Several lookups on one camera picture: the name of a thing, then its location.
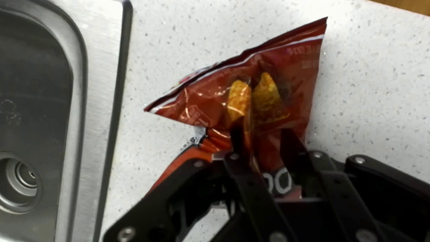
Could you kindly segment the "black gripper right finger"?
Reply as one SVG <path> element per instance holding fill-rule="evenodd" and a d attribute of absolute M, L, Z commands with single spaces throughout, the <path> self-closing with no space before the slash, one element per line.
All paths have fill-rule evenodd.
<path fill-rule="evenodd" d="M 279 154 L 301 197 L 280 207 L 302 242 L 428 242 L 430 184 L 365 154 L 309 150 L 290 129 Z"/>

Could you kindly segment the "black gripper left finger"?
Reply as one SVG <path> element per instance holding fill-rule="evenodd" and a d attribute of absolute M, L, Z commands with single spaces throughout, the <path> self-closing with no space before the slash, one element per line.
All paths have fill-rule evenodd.
<path fill-rule="evenodd" d="M 297 242 L 290 223 L 248 164 L 244 130 L 229 129 L 232 146 L 215 161 L 192 157 L 114 222 L 102 242 L 182 242 L 209 208 L 223 202 L 229 219 L 213 236 Z"/>

